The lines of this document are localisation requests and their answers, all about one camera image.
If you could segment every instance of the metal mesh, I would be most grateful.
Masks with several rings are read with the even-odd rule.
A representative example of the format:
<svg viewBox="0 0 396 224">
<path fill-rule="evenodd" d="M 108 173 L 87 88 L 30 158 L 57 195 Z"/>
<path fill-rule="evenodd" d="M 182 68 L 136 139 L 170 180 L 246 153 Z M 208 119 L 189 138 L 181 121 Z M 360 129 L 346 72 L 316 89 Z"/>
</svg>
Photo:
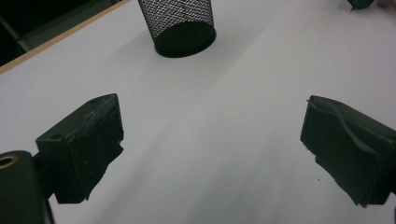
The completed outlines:
<svg viewBox="0 0 396 224">
<path fill-rule="evenodd" d="M 151 37 L 185 21 L 202 21 L 213 26 L 210 0 L 138 0 Z"/>
</svg>

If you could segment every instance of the black mesh cup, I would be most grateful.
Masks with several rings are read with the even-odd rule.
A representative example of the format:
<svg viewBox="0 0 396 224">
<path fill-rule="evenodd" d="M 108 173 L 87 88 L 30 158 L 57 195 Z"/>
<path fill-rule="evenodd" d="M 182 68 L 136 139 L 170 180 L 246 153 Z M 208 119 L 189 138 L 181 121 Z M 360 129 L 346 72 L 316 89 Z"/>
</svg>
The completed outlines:
<svg viewBox="0 0 396 224">
<path fill-rule="evenodd" d="M 216 38 L 210 0 L 138 0 L 156 51 L 165 57 L 190 56 Z"/>
</svg>

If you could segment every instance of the white table surface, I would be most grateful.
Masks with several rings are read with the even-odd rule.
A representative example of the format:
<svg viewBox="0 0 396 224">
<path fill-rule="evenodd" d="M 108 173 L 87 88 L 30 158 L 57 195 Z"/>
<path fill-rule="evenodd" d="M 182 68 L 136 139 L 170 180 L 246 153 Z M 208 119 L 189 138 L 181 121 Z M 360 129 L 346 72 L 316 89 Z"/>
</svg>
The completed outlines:
<svg viewBox="0 0 396 224">
<path fill-rule="evenodd" d="M 123 153 L 58 224 L 393 223 L 356 206 L 300 142 L 310 95 L 396 129 L 396 15 L 347 0 L 213 0 L 218 37 L 159 56 L 137 1 L 0 76 L 0 152 L 115 92 Z"/>
</svg>

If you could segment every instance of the black object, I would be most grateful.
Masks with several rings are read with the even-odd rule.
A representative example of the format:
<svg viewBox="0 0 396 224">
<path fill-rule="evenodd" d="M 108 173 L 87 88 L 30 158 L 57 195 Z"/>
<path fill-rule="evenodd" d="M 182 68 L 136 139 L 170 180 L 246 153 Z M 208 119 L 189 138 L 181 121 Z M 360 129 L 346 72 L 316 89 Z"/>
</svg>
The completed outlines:
<svg viewBox="0 0 396 224">
<path fill-rule="evenodd" d="M 138 0 L 157 52 L 190 56 L 216 39 L 210 0 Z"/>
<path fill-rule="evenodd" d="M 356 9 L 363 9 L 369 7 L 374 0 L 347 0 L 353 8 Z"/>
<path fill-rule="evenodd" d="M 0 223 L 53 223 L 30 153 L 0 155 Z"/>
<path fill-rule="evenodd" d="M 396 190 L 396 132 L 340 102 L 311 96 L 301 141 L 355 204 Z"/>
<path fill-rule="evenodd" d="M 37 138 L 33 158 L 24 151 L 1 154 L 0 222 L 53 223 L 52 193 L 58 203 L 88 200 L 121 154 L 122 139 L 118 97 L 109 94 L 90 100 Z"/>
</svg>

